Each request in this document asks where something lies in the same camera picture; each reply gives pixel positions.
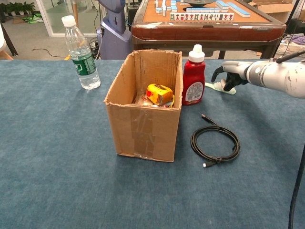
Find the white bottle cap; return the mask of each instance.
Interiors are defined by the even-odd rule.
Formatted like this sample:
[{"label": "white bottle cap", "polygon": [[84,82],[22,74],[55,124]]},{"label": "white bottle cap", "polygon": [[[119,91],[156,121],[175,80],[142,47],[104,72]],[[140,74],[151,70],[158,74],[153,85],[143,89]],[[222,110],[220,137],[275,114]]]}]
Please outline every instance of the white bottle cap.
[{"label": "white bottle cap", "polygon": [[61,20],[65,27],[71,27],[76,25],[75,18],[72,15],[64,16],[61,18]]},{"label": "white bottle cap", "polygon": [[200,63],[204,61],[204,52],[202,51],[202,46],[196,44],[192,51],[189,52],[189,61]]}]

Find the red bottle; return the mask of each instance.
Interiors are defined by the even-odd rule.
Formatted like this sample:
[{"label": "red bottle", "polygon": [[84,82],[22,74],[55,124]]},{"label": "red bottle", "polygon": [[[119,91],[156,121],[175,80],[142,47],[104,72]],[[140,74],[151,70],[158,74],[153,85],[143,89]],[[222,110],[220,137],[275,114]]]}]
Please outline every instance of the red bottle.
[{"label": "red bottle", "polygon": [[189,52],[189,60],[184,66],[182,105],[193,105],[201,101],[204,92],[204,52],[196,44]]}]

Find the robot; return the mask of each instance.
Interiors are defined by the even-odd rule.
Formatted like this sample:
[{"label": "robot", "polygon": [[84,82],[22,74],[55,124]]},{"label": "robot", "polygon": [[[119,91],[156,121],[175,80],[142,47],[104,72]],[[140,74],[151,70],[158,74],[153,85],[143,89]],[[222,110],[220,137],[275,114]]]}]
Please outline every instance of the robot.
[{"label": "robot", "polygon": [[212,82],[218,74],[227,72],[224,91],[228,92],[237,85],[250,83],[305,99],[305,62],[285,62],[304,53],[271,58],[268,61],[225,61],[213,73]]},{"label": "robot", "polygon": [[99,0],[107,9],[107,16],[97,30],[101,58],[104,60],[124,60],[132,52],[132,34],[125,26],[125,0]]}]

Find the open cardboard box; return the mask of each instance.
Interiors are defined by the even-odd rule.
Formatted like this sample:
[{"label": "open cardboard box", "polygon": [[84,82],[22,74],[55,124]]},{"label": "open cardboard box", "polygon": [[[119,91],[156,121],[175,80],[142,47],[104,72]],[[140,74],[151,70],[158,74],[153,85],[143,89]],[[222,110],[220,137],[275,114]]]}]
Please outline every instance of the open cardboard box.
[{"label": "open cardboard box", "polygon": [[292,0],[254,0],[249,5],[285,23],[293,8]]},{"label": "open cardboard box", "polygon": [[[133,104],[151,83],[173,90],[173,108]],[[173,162],[182,91],[181,53],[141,50],[129,54],[104,100],[117,153]]]}]

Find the table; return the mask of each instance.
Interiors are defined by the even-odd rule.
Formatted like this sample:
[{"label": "table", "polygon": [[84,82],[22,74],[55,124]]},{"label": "table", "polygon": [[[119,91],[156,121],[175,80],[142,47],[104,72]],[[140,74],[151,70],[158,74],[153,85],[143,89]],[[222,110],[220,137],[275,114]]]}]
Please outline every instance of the table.
[{"label": "table", "polygon": [[[134,48],[188,52],[194,44],[201,44],[205,52],[253,50],[262,52],[262,58],[271,57],[282,39],[285,24],[242,0],[224,2],[233,2],[251,16],[243,18],[235,13],[233,21],[171,21],[169,11],[166,16],[157,14],[154,0],[144,0],[132,24]],[[188,6],[180,4],[177,3],[177,13],[185,13],[183,8]],[[215,2],[206,5],[208,8],[215,6]]]},{"label": "table", "polygon": [[[102,85],[86,91],[71,61],[0,61],[1,228],[287,228],[305,100],[249,84],[236,95],[206,88],[182,109],[175,162],[122,157],[102,102],[122,61],[96,64]],[[207,81],[220,64],[206,61]],[[238,135],[236,160],[203,168],[190,147],[208,126],[201,113]],[[199,144],[209,154],[232,146],[212,132]],[[303,181],[296,229],[304,206]]]}]

